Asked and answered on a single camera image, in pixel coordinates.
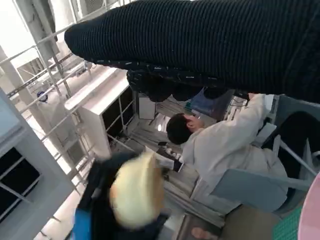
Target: floor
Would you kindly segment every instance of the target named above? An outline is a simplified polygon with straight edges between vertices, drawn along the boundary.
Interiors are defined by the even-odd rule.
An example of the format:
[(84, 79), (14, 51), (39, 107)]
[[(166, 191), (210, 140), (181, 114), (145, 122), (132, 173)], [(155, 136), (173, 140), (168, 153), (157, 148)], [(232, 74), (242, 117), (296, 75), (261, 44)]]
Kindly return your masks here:
[(220, 240), (272, 240), (273, 227), (280, 220), (273, 213), (240, 206), (226, 218)]

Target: dark hair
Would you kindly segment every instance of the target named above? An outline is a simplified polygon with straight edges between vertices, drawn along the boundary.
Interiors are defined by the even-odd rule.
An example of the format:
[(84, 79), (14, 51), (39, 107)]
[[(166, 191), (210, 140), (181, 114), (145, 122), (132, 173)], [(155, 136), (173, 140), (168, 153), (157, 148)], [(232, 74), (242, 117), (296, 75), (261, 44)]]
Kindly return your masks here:
[(168, 139), (177, 145), (183, 144), (188, 141), (192, 132), (187, 127), (188, 119), (185, 118), (183, 113), (174, 115), (166, 125), (166, 132)]

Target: black panel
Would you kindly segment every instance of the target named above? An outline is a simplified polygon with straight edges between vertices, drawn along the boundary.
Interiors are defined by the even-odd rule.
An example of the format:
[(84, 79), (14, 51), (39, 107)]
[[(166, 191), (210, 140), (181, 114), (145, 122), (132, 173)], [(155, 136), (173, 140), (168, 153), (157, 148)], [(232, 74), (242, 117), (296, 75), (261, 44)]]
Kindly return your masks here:
[(107, 131), (107, 133), (109, 135), (111, 135), (112, 137), (116, 138), (119, 133), (123, 130), (122, 128), (122, 122), (121, 122), (121, 118), (119, 117), (119, 119), (112, 125), (112, 127)]
[[(10, 149), (0, 158), (0, 175), (16, 163), (21, 157), (22, 155), (15, 148)], [(26, 159), (23, 159), (1, 179), (1, 182), (22, 195), (39, 176), (39, 172)], [(24, 196), (30, 193), (32, 189), (26, 192)], [(0, 215), (3, 214), (17, 199), (18, 198), (12, 193), (0, 188)], [(9, 211), (5, 217), (11, 213), (14, 208)]]
[(108, 127), (114, 122), (114, 120), (116, 120), (116, 118), (119, 115), (120, 115), (120, 106), (119, 106), (119, 101), (117, 99), (102, 114), (105, 129), (108, 129)]
[(123, 124), (127, 124), (133, 115), (134, 115), (134, 108), (133, 108), (133, 105), (131, 105), (123, 113)]
[(128, 87), (120, 96), (121, 108), (124, 110), (133, 100), (133, 93), (130, 87)]
[(1, 182), (22, 194), (39, 177), (39, 172), (25, 159), (12, 169)]

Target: white structure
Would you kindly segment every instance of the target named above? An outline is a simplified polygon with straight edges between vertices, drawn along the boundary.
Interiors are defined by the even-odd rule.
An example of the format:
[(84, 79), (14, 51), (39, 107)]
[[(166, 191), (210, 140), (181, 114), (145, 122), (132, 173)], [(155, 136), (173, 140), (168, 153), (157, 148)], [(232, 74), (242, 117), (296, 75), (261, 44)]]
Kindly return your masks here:
[[(109, 68), (72, 96), (64, 105), (67, 110), (81, 105), (79, 114), (83, 120), (85, 133), (89, 142), (95, 143), (93, 151), (100, 158), (108, 158), (111, 155), (108, 138), (112, 138), (112, 134), (107, 135), (107, 131), (113, 126), (124, 130), (123, 128), (134, 116), (134, 99), (131, 98), (126, 105), (124, 102), (121, 103), (122, 93), (129, 87), (126, 72)], [(113, 103), (118, 105), (118, 108), (115, 106), (112, 108), (112, 113), (106, 115), (106, 110)], [(124, 117), (124, 115), (127, 116), (127, 110), (132, 111), (132, 114), (128, 115), (129, 119)]]
[[(0, 115), (0, 157), (12, 148), (22, 155), (6, 169), (0, 179), (11, 174), (24, 159), (39, 172), (39, 177), (23, 193), (0, 184), (0, 188), (17, 197), (1, 213), (0, 236), (2, 240), (31, 240), (42, 230), (75, 186), (2, 90)], [(24, 176), (20, 177), (19, 181), (24, 181)]]

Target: black pants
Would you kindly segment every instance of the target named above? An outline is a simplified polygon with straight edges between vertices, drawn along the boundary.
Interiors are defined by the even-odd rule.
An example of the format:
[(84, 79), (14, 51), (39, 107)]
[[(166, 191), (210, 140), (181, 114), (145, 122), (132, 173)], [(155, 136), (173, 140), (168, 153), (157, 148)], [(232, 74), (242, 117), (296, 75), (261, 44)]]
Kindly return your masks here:
[[(290, 115), (271, 136), (264, 142), (262, 148), (273, 148), (277, 135), (301, 158), (304, 154), (306, 140), (309, 140), (311, 152), (320, 150), (320, 122), (306, 112), (296, 112)], [(283, 148), (279, 149), (278, 157), (289, 178), (299, 178), (300, 163)]]

